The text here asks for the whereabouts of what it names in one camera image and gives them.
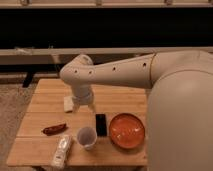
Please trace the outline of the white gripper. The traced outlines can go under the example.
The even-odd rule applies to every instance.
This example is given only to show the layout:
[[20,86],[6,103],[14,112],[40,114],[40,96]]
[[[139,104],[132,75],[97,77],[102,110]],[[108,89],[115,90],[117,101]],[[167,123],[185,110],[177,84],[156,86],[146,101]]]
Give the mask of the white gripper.
[[96,114],[96,107],[93,104],[94,94],[90,85],[72,86],[72,101],[75,105],[88,105],[93,114]]

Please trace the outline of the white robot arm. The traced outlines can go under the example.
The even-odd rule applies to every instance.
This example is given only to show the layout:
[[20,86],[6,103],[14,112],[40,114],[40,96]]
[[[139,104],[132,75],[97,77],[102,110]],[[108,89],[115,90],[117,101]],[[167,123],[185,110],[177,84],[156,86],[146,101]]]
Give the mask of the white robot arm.
[[79,55],[60,71],[74,99],[92,84],[144,88],[149,171],[213,171],[213,54],[161,52],[94,65]]

